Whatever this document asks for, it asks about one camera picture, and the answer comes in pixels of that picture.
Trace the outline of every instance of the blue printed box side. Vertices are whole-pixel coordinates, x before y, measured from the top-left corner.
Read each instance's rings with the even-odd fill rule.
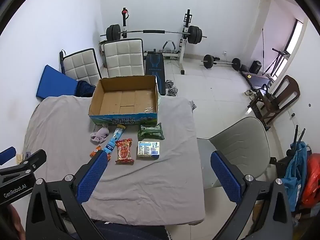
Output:
[[[108,124],[157,124],[157,113],[89,115],[96,125]]]

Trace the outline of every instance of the black speaker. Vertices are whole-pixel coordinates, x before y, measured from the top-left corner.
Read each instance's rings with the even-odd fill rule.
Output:
[[[253,74],[258,74],[258,72],[259,72],[259,70],[260,70],[261,67],[262,67],[261,62],[258,61],[258,60],[255,60],[255,61],[252,63],[252,65],[251,65],[251,67],[250,67],[250,69],[249,69],[249,72],[250,72],[250,73],[253,73]]]

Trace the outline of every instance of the window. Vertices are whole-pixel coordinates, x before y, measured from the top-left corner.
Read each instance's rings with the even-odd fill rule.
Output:
[[[279,64],[276,67],[275,71],[273,71],[274,80],[276,80],[280,76],[282,70],[284,69],[285,65],[288,62],[288,58],[290,57],[290,55],[292,54],[295,46],[297,45],[298,39],[299,39],[300,34],[301,34],[302,25],[303,25],[303,23],[296,19],[296,22],[295,22],[295,24],[293,26],[293,30],[291,32],[290,38],[289,38],[288,43],[287,43],[287,45],[285,46],[285,49],[284,49],[284,52],[287,54],[287,56],[285,56],[286,58],[281,56],[281,58],[279,59]]]

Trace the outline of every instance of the green snack package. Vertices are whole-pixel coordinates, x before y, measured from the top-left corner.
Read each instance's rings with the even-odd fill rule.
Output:
[[[158,123],[155,127],[146,127],[141,125],[138,132],[138,140],[142,141],[145,138],[164,140],[161,123]]]

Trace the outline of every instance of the dumbbell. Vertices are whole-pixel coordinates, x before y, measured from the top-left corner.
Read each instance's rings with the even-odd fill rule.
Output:
[[[220,60],[220,58],[213,57],[213,56],[207,54],[204,56],[204,58],[203,58],[203,60],[201,60],[201,62],[203,62],[203,65],[207,69],[212,68],[212,66],[216,65],[217,63],[231,64],[233,69],[236,71],[239,71],[241,68],[241,60],[239,60],[238,58],[234,58],[232,60],[232,62],[221,62],[221,61],[217,61],[217,60]]]
[[[175,97],[178,93],[178,89],[173,86],[173,81],[172,80],[167,80],[165,82],[165,88],[169,89],[168,90],[168,96],[170,97]]]

